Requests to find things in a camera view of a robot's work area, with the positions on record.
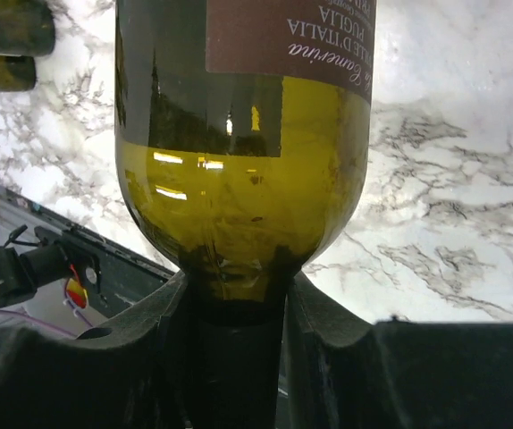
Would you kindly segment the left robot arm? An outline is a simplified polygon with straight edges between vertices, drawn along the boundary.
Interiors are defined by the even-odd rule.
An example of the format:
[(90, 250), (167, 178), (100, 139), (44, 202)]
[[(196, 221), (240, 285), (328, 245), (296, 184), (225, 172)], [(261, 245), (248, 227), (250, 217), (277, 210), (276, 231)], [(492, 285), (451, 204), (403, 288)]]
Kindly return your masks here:
[(0, 308), (29, 300), (38, 288), (70, 275), (70, 263), (57, 245), (22, 254), (0, 247)]

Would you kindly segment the green bottle silver foil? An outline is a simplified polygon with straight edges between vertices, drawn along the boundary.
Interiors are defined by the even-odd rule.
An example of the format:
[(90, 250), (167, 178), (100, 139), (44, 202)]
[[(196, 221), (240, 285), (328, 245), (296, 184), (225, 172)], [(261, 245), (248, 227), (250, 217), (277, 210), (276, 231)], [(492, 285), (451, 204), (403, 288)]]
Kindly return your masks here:
[(365, 183), (373, 1), (119, 1), (116, 166), (184, 273), (188, 415), (271, 428), (287, 290)]

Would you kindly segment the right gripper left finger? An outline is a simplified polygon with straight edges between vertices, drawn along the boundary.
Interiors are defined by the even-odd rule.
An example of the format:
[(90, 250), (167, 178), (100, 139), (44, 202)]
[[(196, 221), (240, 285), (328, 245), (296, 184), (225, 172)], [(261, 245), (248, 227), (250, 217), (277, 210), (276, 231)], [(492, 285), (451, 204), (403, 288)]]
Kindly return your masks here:
[(75, 340), (0, 327), (0, 428), (182, 428), (172, 358), (186, 287), (177, 273)]

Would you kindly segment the dark green bottle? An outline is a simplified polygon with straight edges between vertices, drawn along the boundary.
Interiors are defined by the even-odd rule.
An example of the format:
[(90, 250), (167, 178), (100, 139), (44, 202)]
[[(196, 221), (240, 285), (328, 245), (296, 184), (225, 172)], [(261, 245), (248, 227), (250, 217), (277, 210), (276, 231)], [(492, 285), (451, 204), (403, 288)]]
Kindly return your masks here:
[(44, 56), (55, 48), (55, 22), (44, 1), (0, 0), (0, 55)]

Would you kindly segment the green bottle black neck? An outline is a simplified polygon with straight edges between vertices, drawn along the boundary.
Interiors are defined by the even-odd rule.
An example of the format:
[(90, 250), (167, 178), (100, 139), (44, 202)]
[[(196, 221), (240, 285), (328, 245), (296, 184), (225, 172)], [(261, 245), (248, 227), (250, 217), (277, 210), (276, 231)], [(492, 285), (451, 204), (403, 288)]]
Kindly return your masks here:
[(27, 56), (0, 55), (0, 92), (24, 92), (37, 83), (34, 59)]

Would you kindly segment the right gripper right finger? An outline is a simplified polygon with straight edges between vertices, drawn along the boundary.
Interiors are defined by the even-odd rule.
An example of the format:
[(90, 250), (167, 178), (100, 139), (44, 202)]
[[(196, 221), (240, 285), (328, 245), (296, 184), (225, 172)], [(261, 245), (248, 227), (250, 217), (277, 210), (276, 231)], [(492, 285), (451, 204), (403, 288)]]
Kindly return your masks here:
[(285, 347), (296, 428), (513, 428), (513, 323), (370, 324), (299, 274)]

